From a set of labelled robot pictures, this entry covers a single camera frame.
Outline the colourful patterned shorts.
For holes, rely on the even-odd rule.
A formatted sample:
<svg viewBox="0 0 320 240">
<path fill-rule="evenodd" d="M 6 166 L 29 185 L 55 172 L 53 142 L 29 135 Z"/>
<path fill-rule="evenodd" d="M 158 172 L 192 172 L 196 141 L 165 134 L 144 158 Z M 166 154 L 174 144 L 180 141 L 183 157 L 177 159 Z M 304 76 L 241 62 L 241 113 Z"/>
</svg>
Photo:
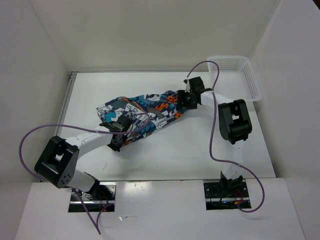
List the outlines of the colourful patterned shorts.
<svg viewBox="0 0 320 240">
<path fill-rule="evenodd" d="M 135 97 L 116 97 L 96 108 L 97 115 L 103 123 L 118 121 L 121 116 L 131 119 L 130 133 L 121 141 L 122 145 L 112 143 L 112 147 L 122 148 L 133 142 L 158 132 L 173 123 L 188 111 L 178 108 L 178 92 L 167 90 L 161 94 L 144 94 Z"/>
</svg>

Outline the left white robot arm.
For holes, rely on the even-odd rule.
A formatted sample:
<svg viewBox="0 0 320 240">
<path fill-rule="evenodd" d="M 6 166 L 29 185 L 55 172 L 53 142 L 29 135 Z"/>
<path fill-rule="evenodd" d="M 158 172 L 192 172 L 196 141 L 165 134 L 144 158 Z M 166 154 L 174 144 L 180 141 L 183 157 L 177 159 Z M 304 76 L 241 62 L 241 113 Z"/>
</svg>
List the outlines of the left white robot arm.
<svg viewBox="0 0 320 240">
<path fill-rule="evenodd" d="M 101 123 L 92 132 L 69 138 L 56 135 L 48 141 L 34 170 L 58 189 L 74 188 L 87 199 L 94 200 L 106 190 L 97 178 L 77 170 L 79 158 L 102 146 L 119 151 L 132 126 L 132 120 L 121 115 L 116 121 Z"/>
</svg>

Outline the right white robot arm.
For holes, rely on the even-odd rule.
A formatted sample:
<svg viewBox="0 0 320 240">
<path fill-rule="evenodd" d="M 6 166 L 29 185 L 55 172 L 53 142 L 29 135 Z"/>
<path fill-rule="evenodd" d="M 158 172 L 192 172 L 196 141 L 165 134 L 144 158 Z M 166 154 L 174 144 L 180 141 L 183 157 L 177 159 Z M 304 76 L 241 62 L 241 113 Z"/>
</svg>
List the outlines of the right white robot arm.
<svg viewBox="0 0 320 240">
<path fill-rule="evenodd" d="M 177 109 L 193 110 L 198 105 L 210 107 L 213 110 L 213 123 L 209 140 L 210 157 L 223 164 L 220 172 L 220 196 L 230 197 L 243 186 L 241 165 L 243 162 L 243 148 L 252 123 L 246 102 L 243 99 L 233 100 L 205 88 L 200 77 L 185 79 L 185 90 L 177 91 Z M 218 123 L 220 136 L 228 142 L 228 158 L 218 159 L 213 155 L 212 143 L 215 125 Z"/>
</svg>

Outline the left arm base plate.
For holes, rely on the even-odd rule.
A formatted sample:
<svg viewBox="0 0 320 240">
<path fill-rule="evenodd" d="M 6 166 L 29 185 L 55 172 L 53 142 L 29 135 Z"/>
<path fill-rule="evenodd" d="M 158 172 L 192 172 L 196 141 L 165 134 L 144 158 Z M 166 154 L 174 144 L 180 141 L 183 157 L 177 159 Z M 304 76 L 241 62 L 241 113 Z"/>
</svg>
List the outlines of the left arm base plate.
<svg viewBox="0 0 320 240">
<path fill-rule="evenodd" d="M 103 212 L 114 212 L 117 183 L 103 181 L 100 183 L 100 188 L 101 191 L 95 196 L 77 189 L 76 192 L 80 196 L 78 197 L 77 194 L 72 191 L 70 195 L 68 212 L 84 213 L 85 209 L 81 200 L 83 201 L 89 213 L 98 213 L 101 210 Z"/>
</svg>

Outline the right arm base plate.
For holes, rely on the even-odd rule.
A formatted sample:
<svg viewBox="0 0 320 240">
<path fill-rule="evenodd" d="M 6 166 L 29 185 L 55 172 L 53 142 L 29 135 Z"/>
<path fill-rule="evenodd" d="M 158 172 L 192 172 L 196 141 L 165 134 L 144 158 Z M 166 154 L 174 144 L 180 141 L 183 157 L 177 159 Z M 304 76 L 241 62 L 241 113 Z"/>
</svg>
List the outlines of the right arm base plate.
<svg viewBox="0 0 320 240">
<path fill-rule="evenodd" d="M 207 211 L 211 210 L 233 210 L 238 208 L 250 209 L 250 197 L 247 189 L 247 183 L 242 182 L 231 190 L 223 190 L 219 180 L 206 180 L 203 182 L 205 206 Z"/>
</svg>

